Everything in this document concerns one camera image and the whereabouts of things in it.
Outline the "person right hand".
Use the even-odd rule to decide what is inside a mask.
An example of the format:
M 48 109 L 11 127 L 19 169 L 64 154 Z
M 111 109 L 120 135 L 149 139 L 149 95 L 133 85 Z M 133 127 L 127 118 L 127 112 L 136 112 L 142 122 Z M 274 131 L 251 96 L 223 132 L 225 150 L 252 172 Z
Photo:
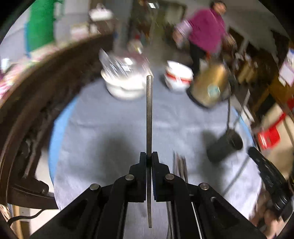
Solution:
M 254 225 L 257 226 L 258 222 L 261 219 L 264 219 L 266 229 L 263 234 L 267 238 L 274 238 L 276 236 L 276 232 L 279 229 L 280 224 L 282 221 L 277 219 L 276 215 L 273 211 L 267 208 L 268 199 L 266 197 L 259 197 L 257 200 L 253 214 L 250 216 L 249 221 Z

